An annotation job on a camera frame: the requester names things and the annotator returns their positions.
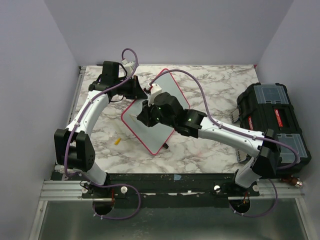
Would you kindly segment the pink framed whiteboard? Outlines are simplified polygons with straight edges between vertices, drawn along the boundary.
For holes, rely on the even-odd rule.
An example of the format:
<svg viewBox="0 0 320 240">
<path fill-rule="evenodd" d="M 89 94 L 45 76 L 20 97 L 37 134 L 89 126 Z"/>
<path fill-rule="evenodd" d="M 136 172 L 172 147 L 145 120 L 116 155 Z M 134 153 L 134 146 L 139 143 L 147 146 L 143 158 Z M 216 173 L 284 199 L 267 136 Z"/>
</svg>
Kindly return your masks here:
<svg viewBox="0 0 320 240">
<path fill-rule="evenodd" d="M 190 104 L 173 75 L 164 68 L 151 84 L 147 99 L 134 100 L 121 120 L 142 145 L 156 155 L 173 134 L 173 124 Z"/>
</svg>

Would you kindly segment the yellow marker cap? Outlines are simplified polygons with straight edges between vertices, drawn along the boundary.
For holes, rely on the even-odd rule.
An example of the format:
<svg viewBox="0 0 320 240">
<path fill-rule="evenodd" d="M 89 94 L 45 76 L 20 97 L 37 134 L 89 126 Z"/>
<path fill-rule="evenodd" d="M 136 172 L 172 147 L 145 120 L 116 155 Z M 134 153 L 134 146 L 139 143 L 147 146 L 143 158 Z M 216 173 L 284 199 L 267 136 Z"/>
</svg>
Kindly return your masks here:
<svg viewBox="0 0 320 240">
<path fill-rule="evenodd" d="M 118 145 L 119 143 L 120 143 L 120 141 L 121 141 L 122 139 L 119 137 L 115 142 L 114 142 L 114 145 Z"/>
</svg>

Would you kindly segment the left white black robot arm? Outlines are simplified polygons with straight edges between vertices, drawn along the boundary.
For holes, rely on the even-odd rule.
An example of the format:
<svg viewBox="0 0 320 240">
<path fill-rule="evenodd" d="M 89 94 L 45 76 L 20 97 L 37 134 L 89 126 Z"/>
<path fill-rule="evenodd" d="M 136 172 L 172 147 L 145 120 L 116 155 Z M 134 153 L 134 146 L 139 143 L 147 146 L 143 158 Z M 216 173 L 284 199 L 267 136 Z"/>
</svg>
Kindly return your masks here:
<svg viewBox="0 0 320 240">
<path fill-rule="evenodd" d="M 91 142 L 93 128 L 116 95 L 129 100 L 145 100 L 147 95 L 140 86 L 135 71 L 138 63 L 104 61 L 102 73 L 88 87 L 86 100 L 76 117 L 54 133 L 56 161 L 64 167 L 67 177 L 82 175 L 90 181 L 93 191 L 101 198 L 111 191 L 109 175 L 95 162 L 96 153 Z"/>
</svg>

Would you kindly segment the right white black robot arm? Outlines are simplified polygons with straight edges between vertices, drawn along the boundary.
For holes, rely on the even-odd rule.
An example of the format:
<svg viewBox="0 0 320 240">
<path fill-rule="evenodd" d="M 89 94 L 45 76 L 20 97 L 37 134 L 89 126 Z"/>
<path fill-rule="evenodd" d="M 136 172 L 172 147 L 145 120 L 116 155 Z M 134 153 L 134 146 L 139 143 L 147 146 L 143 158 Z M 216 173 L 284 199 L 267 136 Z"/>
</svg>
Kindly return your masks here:
<svg viewBox="0 0 320 240">
<path fill-rule="evenodd" d="M 247 153 L 251 159 L 235 173 L 230 183 L 230 191 L 236 196 L 247 192 L 258 179 L 276 176 L 280 147 L 272 129 L 261 132 L 214 123 L 204 112 L 183 108 L 168 92 L 160 93 L 152 104 L 144 100 L 137 120 L 147 127 L 162 124 L 182 136 L 213 140 Z"/>
</svg>

